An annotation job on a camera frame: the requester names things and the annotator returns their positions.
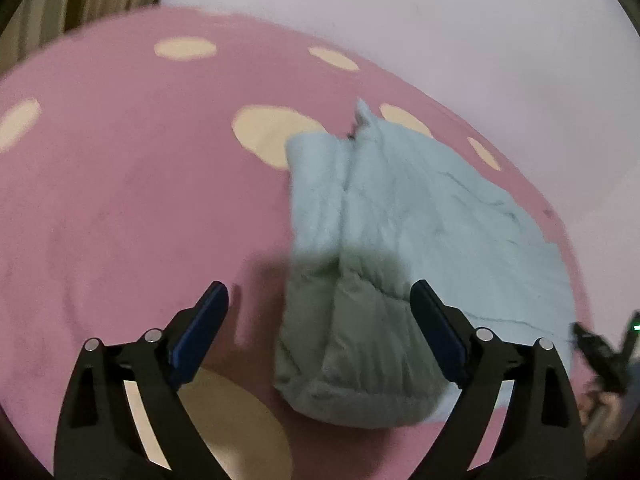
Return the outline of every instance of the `polka dot tablecloth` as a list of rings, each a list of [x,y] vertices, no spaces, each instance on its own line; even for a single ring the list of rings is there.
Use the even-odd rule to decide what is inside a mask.
[[[59,40],[0,82],[0,402],[48,467],[82,342],[137,339],[220,280],[230,313],[210,371],[181,396],[234,480],[409,476],[441,425],[321,424],[271,387],[292,239],[284,142],[346,136],[358,97],[509,191],[561,248],[585,319],[561,222],[452,112],[324,41],[243,16],[145,9]]]

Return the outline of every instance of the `silver screw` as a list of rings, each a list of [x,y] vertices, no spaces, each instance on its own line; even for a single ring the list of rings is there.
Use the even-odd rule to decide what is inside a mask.
[[[147,330],[145,332],[145,341],[148,343],[155,343],[156,341],[160,341],[162,337],[162,330],[158,330],[157,328],[152,328],[151,330]]]
[[[542,348],[545,350],[554,349],[554,344],[551,341],[549,341],[549,339],[547,339],[546,337],[540,338],[540,340],[538,341],[538,344],[542,346]]]
[[[87,352],[93,352],[96,348],[98,348],[98,346],[100,346],[100,341],[98,341],[95,337],[92,337],[91,339],[88,339],[84,343],[84,349]]]
[[[476,330],[476,335],[480,341],[491,341],[494,338],[494,333],[488,328],[479,328]]]

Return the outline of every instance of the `folded garment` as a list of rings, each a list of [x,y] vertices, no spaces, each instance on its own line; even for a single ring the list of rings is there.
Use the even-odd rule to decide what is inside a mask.
[[[437,140],[360,102],[350,139],[287,143],[294,230],[274,385],[304,415],[359,428],[444,420],[458,398],[409,310],[427,280],[507,341],[545,336],[570,365],[575,309],[555,244]],[[498,398],[510,396],[506,383]]]

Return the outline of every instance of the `light blue cloth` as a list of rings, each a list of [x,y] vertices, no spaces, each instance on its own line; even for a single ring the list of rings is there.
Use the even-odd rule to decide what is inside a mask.
[[[410,313],[420,279],[503,340],[550,338],[569,367],[574,299],[556,245],[449,147],[364,102],[356,118],[354,139],[287,143],[295,238],[274,380],[287,402],[361,428],[446,418],[459,391]]]

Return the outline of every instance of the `blue gripper pad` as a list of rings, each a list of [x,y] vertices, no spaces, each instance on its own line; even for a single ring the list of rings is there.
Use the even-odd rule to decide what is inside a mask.
[[[468,350],[460,339],[463,334],[459,335],[456,329],[466,332],[468,321],[458,309],[444,305],[425,280],[414,283],[409,302],[411,313],[431,348],[442,374],[447,381],[462,387],[469,379],[466,371]],[[448,309],[447,313],[452,319],[447,319],[444,309]],[[460,327],[454,328],[451,321],[459,321],[458,315],[462,318]]]
[[[198,300],[193,309],[183,310],[191,318],[183,329],[180,339],[169,348],[169,364],[172,371],[168,383],[177,390],[190,383],[209,350],[229,308],[226,286],[213,282]]]

